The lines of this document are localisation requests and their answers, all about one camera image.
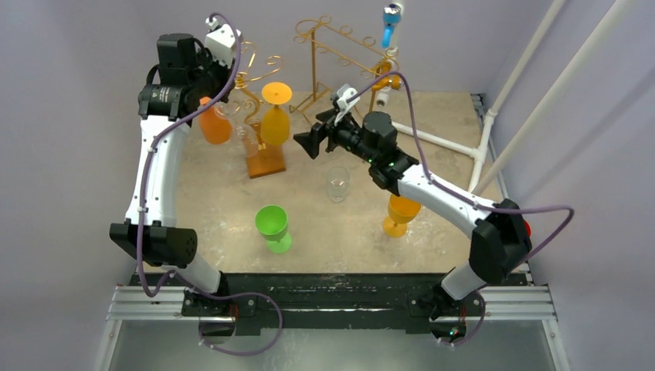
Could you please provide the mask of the clear glass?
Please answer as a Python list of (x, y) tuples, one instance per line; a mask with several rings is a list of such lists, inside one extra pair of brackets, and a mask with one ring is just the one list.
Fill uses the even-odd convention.
[(346, 198), (350, 182), (349, 171), (341, 166), (336, 166), (327, 171), (327, 195), (328, 198), (336, 203)]
[(246, 158), (254, 157), (259, 151), (259, 144), (254, 129), (245, 122), (244, 103), (240, 100), (218, 102), (215, 113), (227, 120), (231, 127), (230, 141)]

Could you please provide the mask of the gold scroll glass rack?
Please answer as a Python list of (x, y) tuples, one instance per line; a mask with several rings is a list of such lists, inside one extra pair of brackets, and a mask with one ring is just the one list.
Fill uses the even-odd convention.
[(281, 173), (286, 170), (282, 148), (279, 145), (268, 145), (260, 136), (262, 122), (260, 119), (260, 109), (265, 105), (265, 102), (249, 90), (250, 83), (264, 78), (263, 75), (259, 77), (249, 76), (249, 70), (254, 64), (255, 59), (255, 45), (249, 41), (242, 42), (241, 64), (235, 78), (235, 86), (229, 95), (229, 101), (240, 100), (244, 103), (244, 120), (256, 132), (259, 151), (252, 158), (245, 157), (248, 176), (251, 179)]

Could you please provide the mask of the orange plastic goblet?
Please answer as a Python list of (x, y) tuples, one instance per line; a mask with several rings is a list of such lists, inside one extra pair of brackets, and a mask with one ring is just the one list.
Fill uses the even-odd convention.
[(206, 111), (199, 115), (199, 126), (204, 139), (211, 145), (221, 145), (226, 143), (232, 135), (232, 125), (222, 116), (218, 104), (209, 106), (209, 97), (200, 99), (203, 107), (208, 107)]

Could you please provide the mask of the clear glass front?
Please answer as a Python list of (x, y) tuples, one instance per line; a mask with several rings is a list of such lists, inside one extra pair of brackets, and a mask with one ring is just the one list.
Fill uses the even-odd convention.
[(254, 157), (259, 151), (259, 144), (254, 129), (245, 122), (244, 103), (240, 100), (218, 102), (215, 113), (227, 120), (231, 127), (230, 141), (246, 158)]

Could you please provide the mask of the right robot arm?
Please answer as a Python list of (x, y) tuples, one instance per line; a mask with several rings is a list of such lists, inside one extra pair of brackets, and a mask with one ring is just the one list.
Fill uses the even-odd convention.
[(350, 114), (339, 118), (328, 110), (293, 139), (311, 158), (318, 156), (322, 141), (327, 151), (343, 148), (352, 153), (368, 164), (368, 174), (380, 189), (431, 210), (470, 239), (468, 261), (433, 287), (436, 309), (451, 315), (468, 294), (502, 283), (527, 258), (532, 249), (528, 228), (516, 203), (495, 203), (438, 179), (398, 146), (397, 136), (387, 113), (373, 111), (358, 124)]

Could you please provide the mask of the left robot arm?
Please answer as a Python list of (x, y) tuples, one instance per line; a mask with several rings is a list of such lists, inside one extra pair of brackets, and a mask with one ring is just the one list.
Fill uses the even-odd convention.
[(110, 225), (109, 236), (137, 262), (162, 267), (203, 292), (200, 305), (212, 316), (226, 313), (230, 295), (222, 275), (197, 251), (193, 229), (177, 225), (175, 196), (179, 166), (192, 120), (234, 87), (241, 43), (237, 32), (220, 29), (204, 41), (186, 33), (164, 34), (157, 41), (158, 63), (138, 95), (141, 152), (131, 203), (124, 221)]

